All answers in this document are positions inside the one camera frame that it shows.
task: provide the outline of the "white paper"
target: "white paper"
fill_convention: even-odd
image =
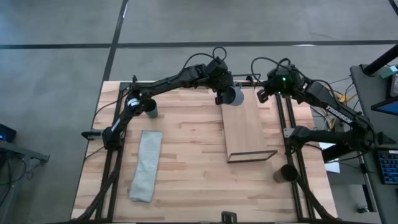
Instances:
[[[330,146],[334,146],[335,144],[331,144],[331,143],[324,143],[324,142],[320,142],[319,146],[321,147],[322,150],[329,148]],[[326,171],[329,172],[335,172],[335,173],[340,173],[340,164],[338,162],[331,162],[331,163],[327,163],[325,164],[325,168]]]

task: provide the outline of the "gray floor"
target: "gray floor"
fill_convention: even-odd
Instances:
[[[111,43],[121,3],[0,1],[0,45]],[[124,18],[119,42],[398,38],[398,17],[387,0],[130,0]],[[369,63],[390,47],[229,47],[226,63],[235,74],[248,73],[254,57],[289,57],[308,76],[334,81],[348,77],[351,65]],[[118,49],[110,80],[174,75],[197,52],[211,53],[211,48]],[[13,223],[69,219],[87,145],[80,133],[91,126],[108,53],[109,49],[0,50],[0,123],[18,130],[17,144],[51,154],[33,180],[22,180]],[[207,62],[205,57],[192,60]],[[273,67],[258,61],[255,71],[264,75]],[[345,91],[350,83],[333,86]],[[353,203],[341,197],[349,193],[344,186],[334,185],[332,191],[337,205]],[[337,209],[343,218],[372,220],[346,207]]]

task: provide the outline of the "gray cloth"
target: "gray cloth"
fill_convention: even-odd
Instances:
[[[162,136],[159,131],[142,131],[136,174],[131,182],[129,194],[133,202],[152,201]]]

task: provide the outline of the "butcher block tabletop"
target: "butcher block tabletop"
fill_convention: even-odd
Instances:
[[[103,83],[98,108],[117,99],[119,84]],[[268,161],[233,164],[226,163],[223,114],[221,106],[215,105],[215,94],[211,90],[181,88],[153,99],[158,105],[158,118],[149,119],[142,114],[133,118],[127,127],[114,222],[220,222],[222,211],[237,213],[239,222],[297,220],[291,185],[277,184],[272,178],[274,171],[287,163],[275,97],[264,104],[257,102],[257,105],[264,150],[277,150],[278,153]],[[292,103],[297,125],[312,128],[309,105]],[[93,128],[110,126],[115,106],[100,111]],[[129,199],[143,130],[163,133],[151,203]],[[86,154],[102,146],[102,140],[90,141]],[[308,146],[302,152],[312,192],[336,217],[321,152]],[[106,150],[102,149],[83,164],[71,218],[81,215],[100,190],[105,158]],[[109,198],[110,190],[105,198],[104,216]],[[300,198],[304,214],[307,214],[301,191]]]

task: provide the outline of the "keyboard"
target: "keyboard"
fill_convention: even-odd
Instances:
[[[383,184],[398,184],[398,154],[379,151],[378,161]]]

